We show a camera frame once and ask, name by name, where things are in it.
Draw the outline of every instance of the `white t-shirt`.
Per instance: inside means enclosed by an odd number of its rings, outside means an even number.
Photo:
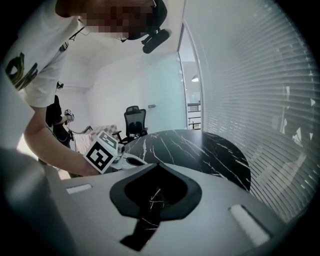
[[[23,99],[36,108],[54,103],[68,51],[61,51],[60,47],[78,26],[79,17],[63,18],[56,14],[56,3],[57,0],[46,0],[33,13],[21,27],[1,65],[1,72],[21,91]]]

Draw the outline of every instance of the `black mesh office chair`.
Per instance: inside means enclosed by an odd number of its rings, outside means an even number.
[[[117,131],[112,135],[117,135],[121,144],[128,144],[133,140],[145,136],[148,134],[148,128],[145,127],[147,111],[145,109],[139,109],[138,106],[130,106],[124,113],[126,138],[121,139],[121,131]]]

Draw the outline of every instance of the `desk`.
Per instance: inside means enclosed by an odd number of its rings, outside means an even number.
[[[229,180],[249,192],[251,172],[242,152],[230,141],[200,130],[167,130],[125,146],[148,164],[167,163]]]

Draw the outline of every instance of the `round table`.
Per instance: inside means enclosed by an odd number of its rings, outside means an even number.
[[[230,141],[200,130],[166,130],[136,139],[125,152],[148,164],[167,163],[229,180],[249,192],[251,172]]]

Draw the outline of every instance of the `office chair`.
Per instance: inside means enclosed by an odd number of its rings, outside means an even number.
[[[139,109],[138,106],[130,106],[124,113],[125,127],[127,136],[125,139],[121,139],[120,133],[117,131],[112,135],[117,135],[121,144],[128,144],[133,140],[145,136],[148,134],[148,128],[145,127],[147,111],[145,109]]]

